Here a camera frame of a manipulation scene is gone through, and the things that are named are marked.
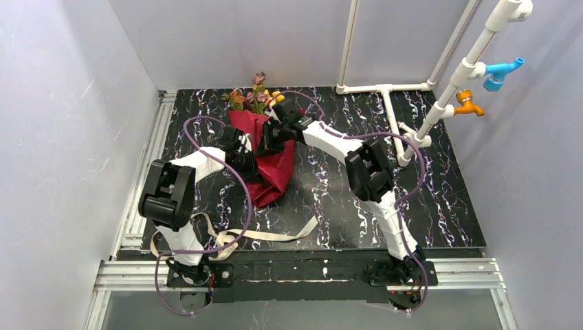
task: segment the blue faucet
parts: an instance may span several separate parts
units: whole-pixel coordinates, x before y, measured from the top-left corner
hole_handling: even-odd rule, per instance
[[[500,87],[504,84],[506,75],[518,69],[523,64],[525,64],[525,60],[517,57],[512,63],[486,65],[486,74],[489,74],[490,77],[484,82],[484,88],[488,91],[500,90]]]

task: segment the orange faucet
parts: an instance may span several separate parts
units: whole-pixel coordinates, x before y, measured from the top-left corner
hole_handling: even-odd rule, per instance
[[[456,94],[456,99],[461,107],[455,107],[454,114],[459,115],[463,113],[475,113],[478,117],[485,115],[484,110],[472,102],[472,91],[469,89],[464,89],[463,91],[460,91],[458,94]]]

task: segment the faucet spout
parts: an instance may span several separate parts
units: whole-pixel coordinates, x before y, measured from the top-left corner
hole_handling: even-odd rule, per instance
[[[484,82],[484,88],[488,91],[499,91],[504,84],[506,75],[518,69],[523,64],[525,64],[525,60],[517,57],[512,63],[486,65],[485,74],[489,74],[490,76]]]
[[[456,99],[461,107],[454,108],[455,115],[467,113],[475,113],[478,117],[485,115],[484,110],[474,104],[474,96],[472,95],[472,91],[469,89],[464,89],[463,91],[460,91],[458,94],[456,94]]]

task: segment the marble surface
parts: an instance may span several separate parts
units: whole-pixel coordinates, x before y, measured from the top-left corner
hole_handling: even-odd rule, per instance
[[[296,87],[315,98],[324,107],[326,123],[350,135],[388,131],[382,98],[376,93],[336,95],[331,87]],[[194,152],[182,124],[192,116],[212,116],[228,124],[227,104],[220,99],[225,89],[181,90],[177,94],[162,156],[165,160]],[[288,95],[298,106],[317,111],[301,96]],[[391,101],[397,120],[418,129],[435,101],[431,92],[393,92]],[[212,122],[198,122],[190,132],[202,145],[212,145],[220,127]],[[470,196],[461,176],[447,131],[442,122],[430,132],[432,146],[422,149],[427,178],[421,194],[404,209],[404,218],[413,237],[422,247],[485,247],[485,240],[474,213]],[[397,166],[393,141],[383,142],[394,169],[395,192],[405,194],[417,182],[418,164]],[[377,249],[386,244],[376,218],[364,210],[349,192],[343,165],[320,150],[301,144],[296,147],[296,171],[287,192],[265,208],[253,209],[251,230],[297,234],[314,215],[318,226],[306,238],[293,243],[241,240],[242,250],[319,250]],[[213,175],[197,185],[195,212],[207,212],[218,232],[224,228],[242,228],[246,207],[243,189],[228,171]],[[214,241],[207,234],[203,219],[195,220],[198,237],[206,248]],[[154,228],[149,224],[144,241]]]

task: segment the red wrapping paper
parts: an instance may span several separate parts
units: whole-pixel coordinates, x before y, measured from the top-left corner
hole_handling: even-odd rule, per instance
[[[263,132],[263,122],[267,120],[267,116],[258,115],[250,111],[235,110],[229,110],[228,115],[231,126],[242,130],[245,134],[251,134],[252,148],[255,153],[259,147],[261,133]],[[283,195],[294,174],[294,166],[296,165],[295,149],[296,143],[287,141],[282,153],[257,158],[259,174],[263,178],[263,182],[247,183],[251,200],[256,207],[266,206]]]

